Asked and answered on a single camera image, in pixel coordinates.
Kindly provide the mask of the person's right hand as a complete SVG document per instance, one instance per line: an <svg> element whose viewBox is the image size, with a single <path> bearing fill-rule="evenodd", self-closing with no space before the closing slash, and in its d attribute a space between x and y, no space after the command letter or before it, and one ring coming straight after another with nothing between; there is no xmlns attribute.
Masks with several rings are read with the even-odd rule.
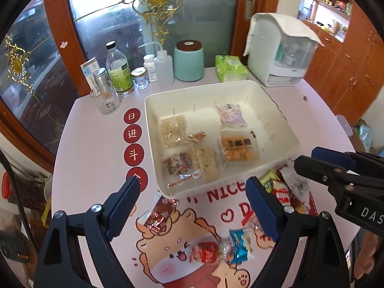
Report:
<svg viewBox="0 0 384 288"><path fill-rule="evenodd" d="M381 238L376 234L370 231L365 233L363 244L354 267L356 280L360 279L363 275L369 275L372 272L375 264L374 254L380 247L381 242Z"/></svg>

